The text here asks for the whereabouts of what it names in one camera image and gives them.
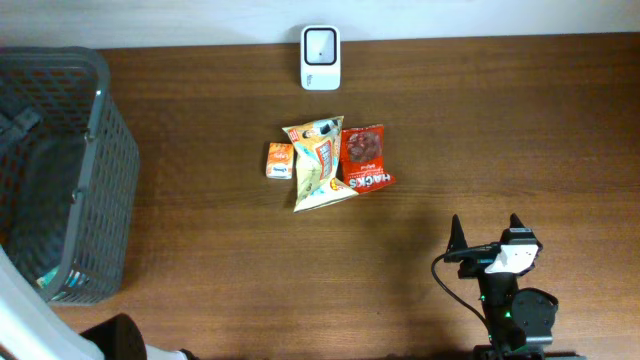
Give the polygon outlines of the red Hacks snack bag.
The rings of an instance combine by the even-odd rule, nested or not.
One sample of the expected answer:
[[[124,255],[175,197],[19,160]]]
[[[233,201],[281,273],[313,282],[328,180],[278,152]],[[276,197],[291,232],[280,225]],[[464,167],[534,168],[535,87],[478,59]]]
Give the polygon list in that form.
[[[343,182],[359,194],[395,183],[384,168],[384,126],[345,129],[341,133],[340,163]]]

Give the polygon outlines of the beige chips bag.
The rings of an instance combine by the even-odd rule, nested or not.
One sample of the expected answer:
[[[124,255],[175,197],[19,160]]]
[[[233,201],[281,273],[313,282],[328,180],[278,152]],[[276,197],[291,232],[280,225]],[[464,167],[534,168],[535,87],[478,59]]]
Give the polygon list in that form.
[[[337,178],[343,116],[283,127],[296,153],[295,213],[332,205],[358,193]]]

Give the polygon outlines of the orange tissue pack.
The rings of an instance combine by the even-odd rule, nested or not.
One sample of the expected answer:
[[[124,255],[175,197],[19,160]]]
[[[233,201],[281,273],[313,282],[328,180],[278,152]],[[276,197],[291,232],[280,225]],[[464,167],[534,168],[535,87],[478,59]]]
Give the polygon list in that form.
[[[285,143],[270,143],[266,161],[266,177],[291,179],[293,175],[294,147]]]

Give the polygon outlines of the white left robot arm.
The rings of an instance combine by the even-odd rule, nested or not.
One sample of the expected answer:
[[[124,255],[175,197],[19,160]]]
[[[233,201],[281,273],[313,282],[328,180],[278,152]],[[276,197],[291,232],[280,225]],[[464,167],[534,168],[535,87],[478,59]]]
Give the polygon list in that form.
[[[118,314],[75,332],[1,255],[1,355],[13,359],[194,360],[188,350],[167,351],[145,343],[135,322]]]

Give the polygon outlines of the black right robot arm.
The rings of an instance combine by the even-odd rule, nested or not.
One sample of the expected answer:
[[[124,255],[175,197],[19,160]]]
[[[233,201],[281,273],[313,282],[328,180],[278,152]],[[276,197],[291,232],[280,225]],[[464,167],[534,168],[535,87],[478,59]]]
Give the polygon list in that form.
[[[436,283],[455,301],[470,310],[483,324],[489,343],[473,348],[473,359],[579,359],[577,353],[547,353],[553,343],[552,328],[559,309],[558,299],[537,288],[521,288],[518,279],[535,268],[543,250],[533,230],[516,214],[497,242],[470,246],[458,216],[452,217],[446,251],[431,264]],[[475,279],[479,285],[477,310],[450,290],[439,278],[439,262],[457,263],[460,279]]]

